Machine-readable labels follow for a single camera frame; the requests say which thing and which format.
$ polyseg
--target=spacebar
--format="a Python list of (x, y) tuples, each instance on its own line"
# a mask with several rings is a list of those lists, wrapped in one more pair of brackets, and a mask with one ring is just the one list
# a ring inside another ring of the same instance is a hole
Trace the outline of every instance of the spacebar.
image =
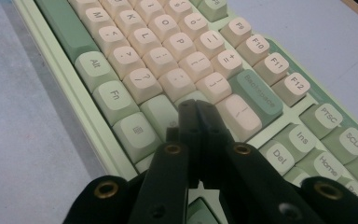
[(67, 1), (34, 0), (71, 63), (88, 51), (100, 51)]

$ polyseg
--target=keyboard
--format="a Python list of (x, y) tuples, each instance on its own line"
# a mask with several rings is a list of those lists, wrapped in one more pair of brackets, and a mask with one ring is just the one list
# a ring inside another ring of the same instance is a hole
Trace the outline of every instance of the keyboard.
[[(226, 0), (15, 0), (110, 175), (147, 170), (187, 99), (216, 105), (236, 141), (297, 186), (322, 175), (358, 196), (358, 123)], [(225, 223), (217, 190), (188, 223)]]

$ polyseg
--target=white desk surface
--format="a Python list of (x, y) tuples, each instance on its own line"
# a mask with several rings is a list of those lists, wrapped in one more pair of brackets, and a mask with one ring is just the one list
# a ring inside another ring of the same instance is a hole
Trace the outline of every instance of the white desk surface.
[[(339, 0), (228, 0), (358, 118), (358, 15)], [(0, 223), (62, 223), (103, 169), (21, 17), (0, 0)]]

